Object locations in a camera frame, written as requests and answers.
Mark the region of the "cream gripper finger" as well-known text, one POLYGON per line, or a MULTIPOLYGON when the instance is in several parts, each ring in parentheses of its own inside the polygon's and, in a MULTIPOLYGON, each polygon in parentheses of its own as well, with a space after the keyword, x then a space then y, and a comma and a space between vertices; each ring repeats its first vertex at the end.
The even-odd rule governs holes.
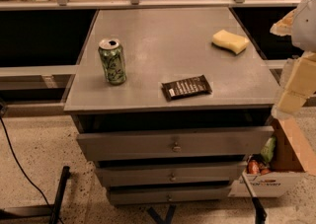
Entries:
POLYGON ((279 84, 272 116, 288 119, 316 92, 316 53, 305 51, 299 58, 288 59, 279 84))
POLYGON ((292 23, 295 11, 288 12, 282 19, 274 23, 270 29, 270 33, 279 37, 290 36, 292 31, 292 23))

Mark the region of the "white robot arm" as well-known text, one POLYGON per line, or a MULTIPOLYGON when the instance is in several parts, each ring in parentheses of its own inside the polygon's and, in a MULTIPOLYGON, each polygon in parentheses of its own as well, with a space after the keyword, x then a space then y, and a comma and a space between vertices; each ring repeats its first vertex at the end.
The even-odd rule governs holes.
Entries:
POLYGON ((291 36, 292 45, 303 51, 299 58, 285 63, 272 109, 274 118, 288 119, 316 92, 316 0, 302 0, 272 25, 270 33, 291 36))

